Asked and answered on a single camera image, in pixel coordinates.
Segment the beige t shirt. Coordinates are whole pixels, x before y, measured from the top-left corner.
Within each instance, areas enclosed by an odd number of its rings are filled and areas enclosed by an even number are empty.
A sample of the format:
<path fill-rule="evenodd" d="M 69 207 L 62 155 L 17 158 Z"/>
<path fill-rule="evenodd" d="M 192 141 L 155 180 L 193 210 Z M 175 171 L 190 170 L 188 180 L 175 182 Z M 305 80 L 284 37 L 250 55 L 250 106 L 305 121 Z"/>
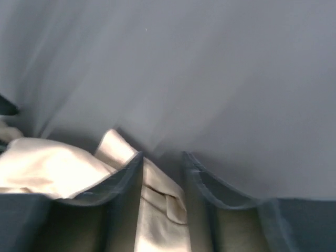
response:
<path fill-rule="evenodd" d="M 26 138 L 1 123 L 1 192 L 43 193 L 73 198 L 118 170 L 136 150 L 115 130 L 108 130 L 95 152 L 53 140 Z M 190 251 L 182 189 L 153 162 L 144 160 L 135 251 Z"/>

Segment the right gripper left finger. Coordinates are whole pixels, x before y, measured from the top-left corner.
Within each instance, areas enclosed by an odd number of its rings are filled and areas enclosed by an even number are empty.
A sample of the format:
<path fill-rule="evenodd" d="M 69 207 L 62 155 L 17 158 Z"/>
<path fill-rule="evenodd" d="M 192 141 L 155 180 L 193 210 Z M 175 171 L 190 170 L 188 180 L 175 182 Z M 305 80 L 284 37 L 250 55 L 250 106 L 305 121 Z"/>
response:
<path fill-rule="evenodd" d="M 73 199 L 1 195 L 1 251 L 133 251 L 143 154 Z"/>

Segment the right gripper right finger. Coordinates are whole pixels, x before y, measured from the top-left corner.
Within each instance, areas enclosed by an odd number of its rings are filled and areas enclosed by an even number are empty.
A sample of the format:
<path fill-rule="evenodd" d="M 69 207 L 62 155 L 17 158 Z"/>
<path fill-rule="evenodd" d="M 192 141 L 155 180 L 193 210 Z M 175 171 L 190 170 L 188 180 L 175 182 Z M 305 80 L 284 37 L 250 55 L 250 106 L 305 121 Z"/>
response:
<path fill-rule="evenodd" d="M 192 251 L 335 251 L 335 200 L 257 199 L 182 154 Z"/>

